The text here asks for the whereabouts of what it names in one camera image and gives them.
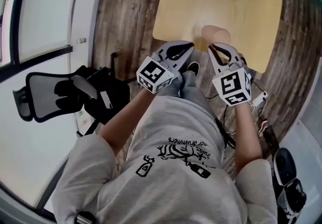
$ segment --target cable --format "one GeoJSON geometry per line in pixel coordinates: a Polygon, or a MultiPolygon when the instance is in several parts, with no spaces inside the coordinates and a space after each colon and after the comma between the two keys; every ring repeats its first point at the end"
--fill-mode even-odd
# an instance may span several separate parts
{"type": "Polygon", "coordinates": [[[255,105],[253,104],[253,103],[250,103],[249,101],[248,101],[248,103],[253,107],[253,110],[252,110],[252,113],[255,111],[255,105]]]}
{"type": "Polygon", "coordinates": [[[262,105],[262,107],[261,108],[259,108],[258,109],[258,111],[257,111],[257,113],[258,113],[258,118],[261,120],[261,122],[263,122],[263,119],[261,118],[261,114],[262,114],[262,112],[263,112],[263,108],[265,107],[265,104],[266,104],[266,99],[265,98],[263,98],[263,100],[264,100],[264,104],[262,105]]]}
{"type": "MultiPolygon", "coordinates": [[[[227,133],[229,133],[229,134],[230,134],[230,132],[227,132],[227,133]]],[[[236,131],[235,131],[234,133],[230,134],[230,135],[234,135],[234,134],[236,134],[236,131]]]]}
{"type": "Polygon", "coordinates": [[[223,125],[225,125],[225,116],[226,116],[227,108],[228,108],[228,105],[226,105],[225,111],[223,112],[223,125]]]}
{"type": "Polygon", "coordinates": [[[263,133],[269,126],[269,123],[267,120],[264,120],[261,124],[260,130],[258,130],[258,136],[260,136],[261,133],[263,133]]]}
{"type": "Polygon", "coordinates": [[[210,97],[210,98],[209,98],[209,97],[208,97],[208,98],[206,97],[206,99],[207,99],[207,100],[211,100],[211,99],[213,99],[213,98],[217,97],[218,95],[219,95],[219,94],[216,94],[215,96],[212,96],[212,97],[210,97]]]}
{"type": "Polygon", "coordinates": [[[260,89],[262,92],[264,92],[264,90],[262,88],[260,88],[260,86],[258,84],[256,84],[254,81],[253,81],[253,84],[256,85],[258,87],[258,89],[260,89]]]}

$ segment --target mesh chair back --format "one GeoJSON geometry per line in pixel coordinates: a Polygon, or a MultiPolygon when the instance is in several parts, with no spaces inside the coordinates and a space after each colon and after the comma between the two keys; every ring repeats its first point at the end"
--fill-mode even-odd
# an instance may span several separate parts
{"type": "Polygon", "coordinates": [[[27,75],[30,111],[37,122],[82,109],[86,96],[73,85],[75,76],[38,72],[27,75]]]}

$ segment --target window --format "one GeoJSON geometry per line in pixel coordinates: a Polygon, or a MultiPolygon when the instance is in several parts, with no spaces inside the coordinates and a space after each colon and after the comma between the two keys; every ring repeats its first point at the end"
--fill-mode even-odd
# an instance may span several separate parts
{"type": "Polygon", "coordinates": [[[0,83],[31,66],[72,52],[70,37],[74,2],[0,0],[0,9],[4,4],[0,83]]]}

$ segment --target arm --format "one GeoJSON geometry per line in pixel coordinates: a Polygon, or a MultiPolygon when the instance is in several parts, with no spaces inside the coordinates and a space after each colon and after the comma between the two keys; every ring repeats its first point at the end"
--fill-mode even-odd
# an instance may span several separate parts
{"type": "Polygon", "coordinates": [[[248,163],[262,159],[262,149],[258,139],[251,109],[248,103],[235,106],[236,114],[236,158],[235,165],[239,173],[248,163]]]}
{"type": "Polygon", "coordinates": [[[100,130],[99,136],[110,145],[115,155],[122,149],[154,98],[155,94],[143,89],[100,130]]]}
{"type": "Polygon", "coordinates": [[[235,186],[248,208],[250,223],[277,223],[277,205],[271,166],[263,160],[261,145],[248,103],[235,106],[235,186]]]}

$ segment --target gray pants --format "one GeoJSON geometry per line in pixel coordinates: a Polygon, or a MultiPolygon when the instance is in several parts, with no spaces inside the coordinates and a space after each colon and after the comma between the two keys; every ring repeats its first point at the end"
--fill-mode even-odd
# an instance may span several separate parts
{"type": "Polygon", "coordinates": [[[203,109],[205,109],[211,116],[216,118],[216,115],[213,113],[210,108],[205,96],[202,91],[196,87],[196,77],[195,73],[192,71],[186,71],[178,78],[174,79],[172,84],[165,87],[161,90],[158,96],[173,96],[177,98],[181,98],[184,100],[191,101],[196,103],[203,109]]]}

